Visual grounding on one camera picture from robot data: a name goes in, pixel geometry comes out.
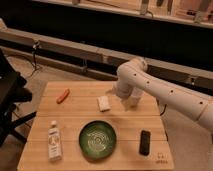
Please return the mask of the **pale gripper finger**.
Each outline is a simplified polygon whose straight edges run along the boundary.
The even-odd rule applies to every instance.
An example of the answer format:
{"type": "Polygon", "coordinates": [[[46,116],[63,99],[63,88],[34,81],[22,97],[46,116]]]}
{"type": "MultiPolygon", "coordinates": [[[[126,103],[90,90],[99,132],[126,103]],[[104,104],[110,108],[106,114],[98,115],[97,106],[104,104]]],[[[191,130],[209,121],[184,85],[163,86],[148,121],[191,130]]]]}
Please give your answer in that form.
{"type": "Polygon", "coordinates": [[[122,106],[124,107],[125,111],[128,111],[131,109],[131,99],[130,98],[122,99],[121,103],[122,103],[122,106]]]}

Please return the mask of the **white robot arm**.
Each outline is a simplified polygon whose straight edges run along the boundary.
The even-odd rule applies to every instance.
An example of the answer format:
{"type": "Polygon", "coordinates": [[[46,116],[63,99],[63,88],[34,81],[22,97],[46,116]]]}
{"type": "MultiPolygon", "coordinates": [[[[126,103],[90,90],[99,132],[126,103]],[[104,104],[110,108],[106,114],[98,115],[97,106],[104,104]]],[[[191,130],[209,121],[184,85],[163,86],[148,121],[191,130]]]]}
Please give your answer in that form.
{"type": "Polygon", "coordinates": [[[117,69],[115,94],[128,99],[134,88],[143,90],[185,114],[213,134],[213,97],[161,80],[146,73],[144,59],[135,58],[117,69]]]}

